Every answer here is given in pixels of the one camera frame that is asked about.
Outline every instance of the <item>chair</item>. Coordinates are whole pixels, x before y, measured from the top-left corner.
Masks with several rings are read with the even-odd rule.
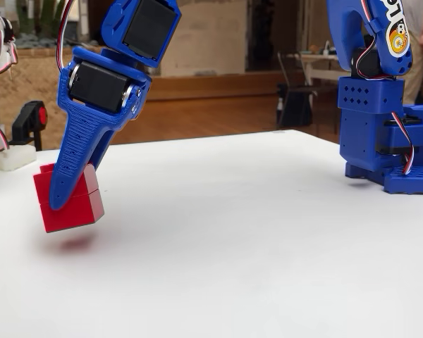
[[[296,51],[284,54],[278,52],[277,56],[285,78],[285,83],[278,84],[277,128],[310,125],[313,116],[310,96],[336,91],[338,86],[312,86],[305,76],[301,55]]]

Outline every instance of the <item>wall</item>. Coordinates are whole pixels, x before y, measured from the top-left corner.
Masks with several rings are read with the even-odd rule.
[[[162,76],[245,72],[247,0],[178,0],[182,19],[161,62]]]

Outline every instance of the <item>black clamp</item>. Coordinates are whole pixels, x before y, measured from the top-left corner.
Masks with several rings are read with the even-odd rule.
[[[12,127],[11,146],[22,146],[35,142],[36,151],[42,150],[41,131],[47,126],[47,110],[44,102],[27,102],[16,118]]]

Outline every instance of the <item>wooden floor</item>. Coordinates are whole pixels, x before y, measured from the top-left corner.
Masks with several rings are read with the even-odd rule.
[[[210,137],[275,130],[276,95],[222,99],[148,101],[136,121],[129,122],[114,144]],[[317,124],[303,132],[337,142],[334,131],[335,99],[314,103]]]

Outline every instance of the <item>lego brick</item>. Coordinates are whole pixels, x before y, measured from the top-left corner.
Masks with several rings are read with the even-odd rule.
[[[46,232],[67,230],[96,223],[104,215],[100,191],[88,195],[71,197],[60,210],[52,210],[49,203],[41,204],[41,213]]]
[[[41,165],[39,169],[41,170],[41,173],[50,173],[51,171],[54,171],[55,163]]]
[[[53,165],[43,165],[40,167],[41,173],[33,176],[39,204],[49,202],[49,189],[52,171],[48,170],[50,170],[50,168],[53,169],[53,167]],[[83,170],[83,174],[80,176],[71,198],[75,196],[88,195],[97,189],[99,189],[99,183],[97,181],[95,168],[92,164],[88,164]]]

